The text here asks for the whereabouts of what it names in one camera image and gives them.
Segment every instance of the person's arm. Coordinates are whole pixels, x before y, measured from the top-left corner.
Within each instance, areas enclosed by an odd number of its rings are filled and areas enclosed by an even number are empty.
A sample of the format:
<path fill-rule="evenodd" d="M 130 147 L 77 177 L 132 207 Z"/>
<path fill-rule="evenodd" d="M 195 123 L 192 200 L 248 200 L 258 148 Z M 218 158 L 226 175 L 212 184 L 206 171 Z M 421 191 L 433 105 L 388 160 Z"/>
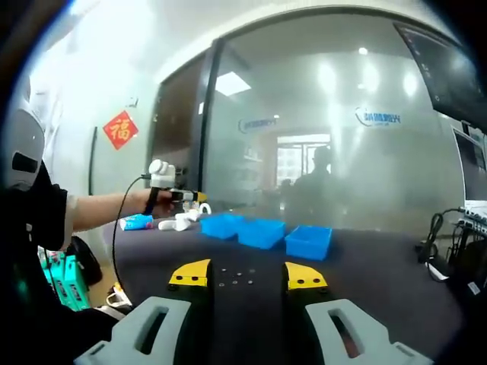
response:
<path fill-rule="evenodd" d="M 127 195 L 120 217 L 141 214 L 151 190 L 144 189 Z M 170 192 L 159 192 L 153 214 L 166 217 L 170 213 Z M 90 230 L 116 220 L 122 204 L 123 194 L 92 195 L 79 197 L 72 209 L 73 231 Z"/>

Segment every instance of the blue tray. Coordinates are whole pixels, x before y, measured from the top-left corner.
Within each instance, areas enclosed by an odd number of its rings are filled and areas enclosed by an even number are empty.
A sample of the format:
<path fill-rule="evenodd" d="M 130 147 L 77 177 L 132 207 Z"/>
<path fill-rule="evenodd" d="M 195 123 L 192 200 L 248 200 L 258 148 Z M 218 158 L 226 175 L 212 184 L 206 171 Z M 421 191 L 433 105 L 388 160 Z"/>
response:
<path fill-rule="evenodd" d="M 238 242 L 259 249 L 270 249 L 284 237 L 285 224 L 281 221 L 256 219 L 238 227 Z"/>
<path fill-rule="evenodd" d="M 298 226 L 286 236 L 286 255 L 323 260 L 328 253 L 331 228 Z"/>
<path fill-rule="evenodd" d="M 218 214 L 203 218 L 199 223 L 205 235 L 226 240 L 237 234 L 237 228 L 243 221 L 241 215 Z"/>

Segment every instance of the dark gray table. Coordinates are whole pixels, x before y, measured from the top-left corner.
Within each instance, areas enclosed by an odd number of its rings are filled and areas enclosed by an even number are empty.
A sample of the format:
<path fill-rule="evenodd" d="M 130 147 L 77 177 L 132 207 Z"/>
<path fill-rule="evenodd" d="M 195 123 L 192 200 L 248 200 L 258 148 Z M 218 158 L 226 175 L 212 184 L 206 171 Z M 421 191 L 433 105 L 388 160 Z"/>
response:
<path fill-rule="evenodd" d="M 199 224 L 184 232 L 119 229 L 115 251 L 120 280 L 135 305 L 150 296 L 163 297 L 177 267 L 212 260 L 215 334 L 210 363 L 285 363 L 280 297 L 284 261 L 317 269 L 337 297 L 352 300 L 382 322 L 391 342 L 401 341 L 431 358 L 460 328 L 459 306 L 446 285 L 430 279 L 425 266 L 417 263 L 412 237 L 334 230 L 327 259 L 316 262 L 286 256 L 284 243 L 259 250 L 199 231 Z M 103 234 L 111 245 L 113 225 Z M 242 276 L 234 277 L 238 272 Z"/>

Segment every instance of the glass wall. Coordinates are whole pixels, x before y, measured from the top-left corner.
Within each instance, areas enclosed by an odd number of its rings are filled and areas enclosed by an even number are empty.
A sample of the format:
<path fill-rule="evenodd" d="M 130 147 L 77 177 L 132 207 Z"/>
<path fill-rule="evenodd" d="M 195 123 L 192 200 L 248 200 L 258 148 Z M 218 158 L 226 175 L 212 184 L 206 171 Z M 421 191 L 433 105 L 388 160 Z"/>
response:
<path fill-rule="evenodd" d="M 424 233 L 463 204 L 444 122 L 392 20 L 282 21 L 224 43 L 202 188 L 289 224 Z"/>

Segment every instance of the white wall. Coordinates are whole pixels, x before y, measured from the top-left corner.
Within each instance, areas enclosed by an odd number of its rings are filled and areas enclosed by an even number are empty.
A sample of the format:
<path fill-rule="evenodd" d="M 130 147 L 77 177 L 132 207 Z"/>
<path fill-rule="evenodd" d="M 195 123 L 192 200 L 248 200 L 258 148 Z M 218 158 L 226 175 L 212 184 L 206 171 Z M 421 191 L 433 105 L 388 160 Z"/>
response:
<path fill-rule="evenodd" d="M 147 163 L 159 82 L 217 37 L 274 14 L 321 5 L 383 8 L 449 33 L 412 0 L 103 0 L 38 59 L 31 74 L 33 94 L 48 93 L 49 103 L 57 102 L 44 118 L 53 143 L 47 153 L 53 180 L 71 193 L 87 194 L 93 128 L 138 97 L 138 107 L 129 111 L 137 138 L 115 151 L 99 128 L 95 146 L 94 193 L 121 192 Z M 106 261 L 100 230 L 84 238 Z"/>

